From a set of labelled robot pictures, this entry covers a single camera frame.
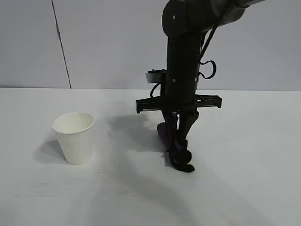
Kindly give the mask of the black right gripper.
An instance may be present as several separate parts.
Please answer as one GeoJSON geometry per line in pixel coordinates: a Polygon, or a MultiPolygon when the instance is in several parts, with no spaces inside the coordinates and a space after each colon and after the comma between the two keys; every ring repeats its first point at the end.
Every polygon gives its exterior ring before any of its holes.
{"type": "Polygon", "coordinates": [[[161,111],[169,141],[174,141],[177,134],[177,141],[181,146],[188,145],[187,134],[199,117],[199,112],[195,112],[197,108],[222,106],[222,98],[217,95],[196,94],[196,78],[181,82],[168,81],[164,76],[147,76],[146,79],[155,86],[149,98],[135,101],[136,112],[161,111]],[[175,113],[182,113],[178,132],[178,116],[175,113]]]}

